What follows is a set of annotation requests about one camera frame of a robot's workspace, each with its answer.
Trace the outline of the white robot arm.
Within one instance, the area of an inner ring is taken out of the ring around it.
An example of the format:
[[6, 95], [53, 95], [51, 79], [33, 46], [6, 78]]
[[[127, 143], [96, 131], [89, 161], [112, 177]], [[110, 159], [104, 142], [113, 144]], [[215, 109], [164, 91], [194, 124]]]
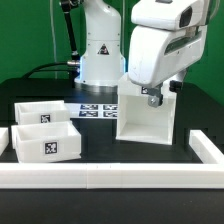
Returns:
[[86, 50], [78, 83], [116, 87], [126, 74], [147, 90], [148, 104], [163, 102], [162, 87], [179, 92], [186, 69], [202, 57], [207, 27], [220, 0], [139, 0], [132, 8], [135, 25], [129, 58], [120, 52], [121, 17], [103, 0], [84, 0]]

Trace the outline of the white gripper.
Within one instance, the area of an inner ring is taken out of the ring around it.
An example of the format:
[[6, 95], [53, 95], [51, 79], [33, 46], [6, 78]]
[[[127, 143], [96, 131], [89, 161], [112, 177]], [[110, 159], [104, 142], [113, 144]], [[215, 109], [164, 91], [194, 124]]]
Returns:
[[149, 106], [162, 105], [161, 83], [172, 76], [169, 90], [178, 93], [182, 89], [186, 75], [182, 70], [201, 59], [206, 34], [206, 26], [200, 27], [191, 38], [186, 37], [186, 29], [166, 31], [135, 27], [130, 42], [128, 75], [133, 83], [148, 88]]

